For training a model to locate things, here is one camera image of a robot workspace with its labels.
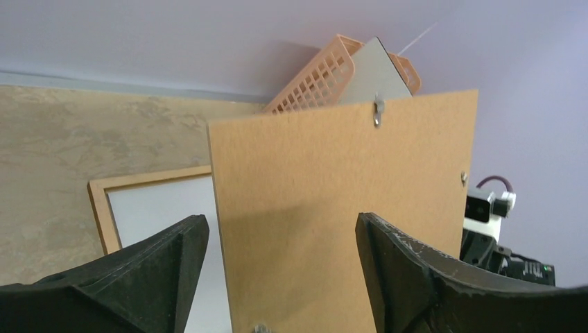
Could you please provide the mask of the wooden picture frame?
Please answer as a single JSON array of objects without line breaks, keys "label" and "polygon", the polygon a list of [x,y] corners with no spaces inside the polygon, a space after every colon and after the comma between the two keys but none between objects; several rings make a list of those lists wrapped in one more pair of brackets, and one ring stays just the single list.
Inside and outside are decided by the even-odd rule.
[{"label": "wooden picture frame", "polygon": [[122,249],[112,208],[107,197],[109,191],[131,187],[158,185],[164,182],[187,180],[210,175],[211,167],[206,165],[90,180],[87,183],[87,191],[92,205],[94,220],[101,240],[103,253],[109,255],[110,253]]}]

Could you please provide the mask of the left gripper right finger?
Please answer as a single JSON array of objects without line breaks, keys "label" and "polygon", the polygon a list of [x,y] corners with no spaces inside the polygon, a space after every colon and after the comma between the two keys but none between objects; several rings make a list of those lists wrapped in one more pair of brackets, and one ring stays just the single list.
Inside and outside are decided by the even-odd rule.
[{"label": "left gripper right finger", "polygon": [[378,332],[586,332],[587,288],[491,273],[361,213],[356,242]]}]

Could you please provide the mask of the plant photo print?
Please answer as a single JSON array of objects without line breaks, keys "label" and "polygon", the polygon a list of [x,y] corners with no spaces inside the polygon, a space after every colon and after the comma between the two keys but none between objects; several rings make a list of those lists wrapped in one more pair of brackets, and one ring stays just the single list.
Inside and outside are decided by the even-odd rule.
[{"label": "plant photo print", "polygon": [[174,332],[231,332],[210,174],[106,191],[120,247],[150,248],[139,260],[147,283],[132,293],[171,316]]}]

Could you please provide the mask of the brown backing board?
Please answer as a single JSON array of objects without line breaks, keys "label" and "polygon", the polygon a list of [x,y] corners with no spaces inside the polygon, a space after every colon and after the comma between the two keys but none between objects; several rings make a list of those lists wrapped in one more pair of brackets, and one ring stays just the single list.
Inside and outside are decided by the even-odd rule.
[{"label": "brown backing board", "polygon": [[232,329],[374,332],[356,245],[373,212],[460,251],[478,92],[208,124]]}]

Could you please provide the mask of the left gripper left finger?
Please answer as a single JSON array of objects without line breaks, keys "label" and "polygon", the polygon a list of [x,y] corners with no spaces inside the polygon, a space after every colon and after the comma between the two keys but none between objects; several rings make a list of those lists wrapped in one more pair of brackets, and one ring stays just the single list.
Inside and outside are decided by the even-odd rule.
[{"label": "left gripper left finger", "polygon": [[32,284],[1,287],[2,332],[174,332],[171,316],[152,319],[159,307],[135,300],[147,283],[143,246],[118,250]]}]

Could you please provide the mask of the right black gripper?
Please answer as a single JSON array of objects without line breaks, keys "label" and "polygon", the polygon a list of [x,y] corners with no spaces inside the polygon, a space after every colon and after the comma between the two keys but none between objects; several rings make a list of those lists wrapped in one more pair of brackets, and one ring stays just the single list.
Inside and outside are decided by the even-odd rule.
[{"label": "right black gripper", "polygon": [[459,259],[508,278],[555,286],[553,265],[514,253],[499,245],[494,237],[471,230],[462,231]]}]

